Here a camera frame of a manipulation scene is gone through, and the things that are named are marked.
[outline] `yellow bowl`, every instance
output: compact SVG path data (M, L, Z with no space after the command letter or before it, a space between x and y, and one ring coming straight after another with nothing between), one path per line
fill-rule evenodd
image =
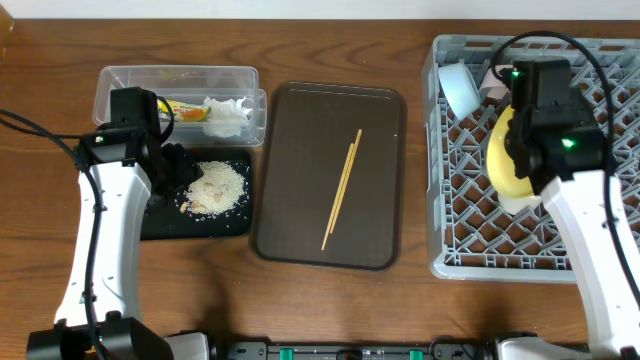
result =
M504 140L509 130L507 123L513 118L513 113L511 106L506 108L493 128L487 149L487 170L489 181L499 194L518 199L533 195L533 188L529 178L516 177L513 160L504 148Z

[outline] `wooden table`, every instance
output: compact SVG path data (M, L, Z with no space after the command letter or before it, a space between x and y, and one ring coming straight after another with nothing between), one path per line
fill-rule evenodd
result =
M0 108L55 132L92 131L98 74L107 65L254 66L267 94L288 80L394 88L409 117L402 249L390 270L266 262L247 236L145 242L145 324L165 335L206 329L224 341L402 344L528 330L584 342L575 286L444 281L427 266L420 68L429 47L439 34L541 28L632 38L639 23L19 20L0 66ZM66 288L80 214L77 173L48 141L4 128L0 173L0 353L22 359L29 332L52 326Z

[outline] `wooden chopstick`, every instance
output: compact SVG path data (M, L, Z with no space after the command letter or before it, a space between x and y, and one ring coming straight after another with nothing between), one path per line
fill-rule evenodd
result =
M358 136L356 136L356 144L353 146L353 152L351 152L351 160L349 161L349 168L347 169L347 176L342 183L342 190L340 191L340 199L338 199L338 207L336 209L336 213L333 216L333 223L331 224L331 230L329 230L329 234L333 234L333 228L336 226L336 221L338 221L338 214L340 214L340 207L342 206L342 198L344 197L344 192L347 190L347 183L349 183L349 176L351 175L351 167L353 166L353 161L356 159L356 152L358 151L358 144L360 144L360 136L362 135L362 129L358 130Z
M329 230L331 229L331 224L333 223L333 215L335 214L336 208L338 206L340 189L342 188L342 183L344 182L344 178L347 174L347 169L349 168L349 164L351 163L351 153L353 152L353 149L354 149L354 145L353 143L351 143L351 145L349 145L349 152L347 153L347 159L344 162L344 168L342 168L342 175L340 176L340 183L338 184L338 191L336 192L336 198L333 200L333 207L331 208L331 215L329 215L327 230L324 233L324 240L322 241L322 250L324 250L324 246L327 244L327 237L329 236Z

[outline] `plastic food container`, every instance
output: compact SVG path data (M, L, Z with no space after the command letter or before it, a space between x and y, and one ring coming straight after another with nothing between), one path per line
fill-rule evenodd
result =
M203 122L176 122L168 142L191 146L259 146L264 142L267 125L267 96L260 89L258 71L249 66L109 66L102 70L93 107L93 121L101 125L111 121L109 94L112 89L140 86L167 100L202 105L208 96L218 101L242 100L248 111L246 125L221 124L209 136ZM162 122L164 129L168 122Z

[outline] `gray dish rack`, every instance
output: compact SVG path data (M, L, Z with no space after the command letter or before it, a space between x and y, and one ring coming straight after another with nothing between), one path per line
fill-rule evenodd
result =
M509 95L495 101L481 92L482 106L465 119L449 109L438 67L463 62L476 85L489 58L510 37L441 35L422 68L423 117L427 132L429 267L443 279L574 283L564 244L542 206L512 216L491 186L485 164L489 135ZM640 246L640 40L578 39L603 66L616 107L614 156L623 201ZM527 38L506 49L514 58L562 56L572 65L572 85L582 89L606 133L601 83L579 51L559 39Z

